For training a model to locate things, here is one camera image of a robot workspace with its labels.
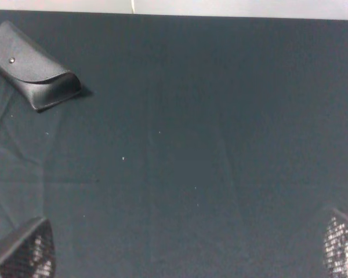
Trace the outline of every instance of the fabric surface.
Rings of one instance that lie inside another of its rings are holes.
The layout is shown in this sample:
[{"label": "fabric surface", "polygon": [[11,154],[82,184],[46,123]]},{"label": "fabric surface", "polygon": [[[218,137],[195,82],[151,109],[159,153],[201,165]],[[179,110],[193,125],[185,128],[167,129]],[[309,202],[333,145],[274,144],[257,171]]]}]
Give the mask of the fabric surface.
[{"label": "fabric surface", "polygon": [[326,277],[348,205],[348,21],[0,11],[84,85],[0,77],[0,238],[49,217],[58,277]]}]

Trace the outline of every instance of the dark gray tablecloth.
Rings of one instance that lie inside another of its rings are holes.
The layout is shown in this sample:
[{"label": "dark gray tablecloth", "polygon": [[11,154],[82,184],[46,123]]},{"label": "dark gray tablecloth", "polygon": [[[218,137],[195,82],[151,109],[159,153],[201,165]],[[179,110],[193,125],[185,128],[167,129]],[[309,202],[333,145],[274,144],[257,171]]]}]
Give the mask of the dark gray tablecloth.
[{"label": "dark gray tablecloth", "polygon": [[0,77],[0,238],[45,215],[58,277],[326,277],[348,204],[348,21],[0,11],[84,84]]}]

